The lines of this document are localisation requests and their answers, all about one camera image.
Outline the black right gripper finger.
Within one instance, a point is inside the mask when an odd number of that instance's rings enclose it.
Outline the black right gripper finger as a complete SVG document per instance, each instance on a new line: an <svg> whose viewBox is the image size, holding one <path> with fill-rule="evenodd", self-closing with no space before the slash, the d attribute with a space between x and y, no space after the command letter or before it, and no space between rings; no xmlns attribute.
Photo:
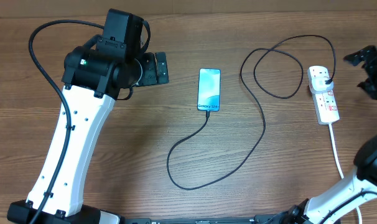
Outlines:
<svg viewBox="0 0 377 224"><path fill-rule="evenodd" d="M369 45L355 53L344 56L343 61L350 65L357 66L361 62L367 62L370 60L376 52L377 48L374 45Z"/></svg>
<svg viewBox="0 0 377 224"><path fill-rule="evenodd" d="M370 79L366 79L357 84L357 87L365 91L371 99L377 100L377 82L372 82Z"/></svg>

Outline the Samsung Galaxy smartphone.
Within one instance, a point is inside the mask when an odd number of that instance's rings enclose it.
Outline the Samsung Galaxy smartphone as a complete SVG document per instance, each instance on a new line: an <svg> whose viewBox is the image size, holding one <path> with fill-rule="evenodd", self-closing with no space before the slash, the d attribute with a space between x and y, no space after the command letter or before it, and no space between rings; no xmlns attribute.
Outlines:
<svg viewBox="0 0 377 224"><path fill-rule="evenodd" d="M198 76L197 109L199 111L219 111L221 90L221 70L201 68Z"/></svg>

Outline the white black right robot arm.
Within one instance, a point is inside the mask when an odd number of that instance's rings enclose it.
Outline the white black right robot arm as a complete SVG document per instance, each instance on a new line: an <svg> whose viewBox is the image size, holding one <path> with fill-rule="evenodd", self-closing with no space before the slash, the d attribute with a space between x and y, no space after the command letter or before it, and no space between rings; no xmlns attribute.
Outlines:
<svg viewBox="0 0 377 224"><path fill-rule="evenodd" d="M377 100L377 48L369 45L344 57L353 66L361 65L367 79L358 84L371 99ZM340 119L335 95L331 88L320 89L328 78L328 71L321 66L309 67L308 79L314 101L316 117L321 125L329 128ZM317 197L304 200L288 211L276 215L270 223L338 223L340 218L360 205L377 198L377 135L360 147L354 168L333 187Z"/></svg>

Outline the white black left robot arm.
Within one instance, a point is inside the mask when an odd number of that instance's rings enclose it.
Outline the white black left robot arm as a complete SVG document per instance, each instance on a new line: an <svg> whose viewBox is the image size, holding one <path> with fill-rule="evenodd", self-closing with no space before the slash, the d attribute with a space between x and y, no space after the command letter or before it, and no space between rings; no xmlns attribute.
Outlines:
<svg viewBox="0 0 377 224"><path fill-rule="evenodd" d="M76 47L64 60L62 105L40 175L24 200L10 204L13 223L124 223L116 213L83 203L86 174L100 131L122 89L166 84L163 52L148 51L149 23L110 9L102 34Z"/></svg>

